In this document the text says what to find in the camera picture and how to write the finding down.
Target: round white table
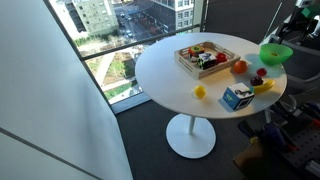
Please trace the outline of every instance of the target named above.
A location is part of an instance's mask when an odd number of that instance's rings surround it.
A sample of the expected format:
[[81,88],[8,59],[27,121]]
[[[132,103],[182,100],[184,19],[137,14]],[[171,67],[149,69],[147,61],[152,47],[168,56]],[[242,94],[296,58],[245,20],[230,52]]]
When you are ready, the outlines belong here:
[[[225,68],[200,80],[192,78],[174,60],[174,52],[204,41],[212,41],[238,55],[248,63],[244,74],[234,74]],[[266,66],[259,59],[260,46],[250,41],[217,33],[190,33],[165,38],[148,47],[139,57],[135,73],[143,91],[156,103],[181,113],[168,124],[166,135],[172,149],[183,157],[200,158],[214,147],[216,135],[205,119],[232,119],[248,116],[267,109],[283,94],[287,76],[282,65]],[[275,85],[267,92],[256,95],[251,103],[233,111],[222,100],[226,88],[236,83],[250,86],[256,70],[264,67]],[[194,98],[197,85],[206,88],[202,99]]]

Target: red fruit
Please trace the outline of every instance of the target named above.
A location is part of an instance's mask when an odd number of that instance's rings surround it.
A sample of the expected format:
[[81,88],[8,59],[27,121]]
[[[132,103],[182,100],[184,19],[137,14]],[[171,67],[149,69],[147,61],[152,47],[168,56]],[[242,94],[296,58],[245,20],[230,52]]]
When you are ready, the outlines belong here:
[[260,68],[257,70],[258,76],[265,76],[267,74],[267,70],[265,68]]
[[238,74],[246,72],[247,69],[248,69],[247,62],[243,60],[239,60],[235,62],[233,65],[233,71]]
[[217,58],[217,62],[218,63],[222,63],[222,62],[226,62],[227,61],[227,56],[224,53],[218,53],[216,55]]

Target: yellow ball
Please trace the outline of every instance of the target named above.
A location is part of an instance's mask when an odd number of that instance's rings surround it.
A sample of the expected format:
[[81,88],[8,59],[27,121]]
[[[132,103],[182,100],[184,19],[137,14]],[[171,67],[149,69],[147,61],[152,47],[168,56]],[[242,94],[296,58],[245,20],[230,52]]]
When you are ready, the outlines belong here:
[[196,97],[199,99],[206,95],[206,89],[203,86],[196,86],[193,91]]

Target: food item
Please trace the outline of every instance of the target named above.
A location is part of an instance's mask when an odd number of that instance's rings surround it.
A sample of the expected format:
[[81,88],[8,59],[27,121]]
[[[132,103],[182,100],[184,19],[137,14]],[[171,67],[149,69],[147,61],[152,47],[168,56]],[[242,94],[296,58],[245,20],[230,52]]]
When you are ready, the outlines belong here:
[[265,76],[267,74],[267,70],[265,68],[259,68],[257,70],[257,74],[258,74],[258,76],[261,76],[261,77]]
[[224,53],[218,53],[216,55],[216,58],[217,58],[217,64],[227,61],[227,56]]
[[250,84],[252,86],[259,86],[261,84],[263,84],[263,80],[261,79],[260,76],[256,76],[250,79]]
[[260,94],[271,89],[274,83],[275,81],[273,79],[269,79],[260,86],[253,86],[254,94]]
[[199,99],[206,95],[206,89],[203,86],[196,86],[193,91],[196,97]]
[[246,72],[247,69],[248,69],[247,62],[243,60],[239,60],[235,62],[233,65],[233,71],[238,74]]

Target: table base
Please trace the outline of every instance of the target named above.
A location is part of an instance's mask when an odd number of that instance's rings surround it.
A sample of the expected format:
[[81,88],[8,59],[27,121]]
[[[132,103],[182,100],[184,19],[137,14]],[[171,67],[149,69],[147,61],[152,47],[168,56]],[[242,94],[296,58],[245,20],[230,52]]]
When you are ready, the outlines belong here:
[[216,133],[211,123],[205,118],[178,114],[167,126],[167,140],[171,148],[186,158],[201,158],[213,149]]

